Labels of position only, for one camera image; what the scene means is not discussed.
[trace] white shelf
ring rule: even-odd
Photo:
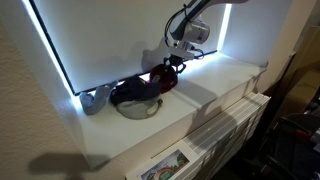
[[[156,116],[145,120],[127,119],[110,104],[96,115],[86,116],[78,107],[81,127],[77,128],[81,129],[73,130],[78,132],[73,137],[82,138],[76,142],[83,143],[79,147],[94,167],[196,112],[263,70],[219,53],[201,61],[190,61],[179,75],[177,86],[162,95],[163,106]],[[90,159],[90,155],[99,155],[99,162]]]

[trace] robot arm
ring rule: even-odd
[[[209,37],[209,26],[201,21],[199,15],[208,7],[215,4],[244,3],[248,0],[192,0],[183,10],[173,17],[169,26],[172,38],[175,40],[174,47],[169,47],[169,65],[179,66],[184,60],[195,59],[192,44],[203,44]]]

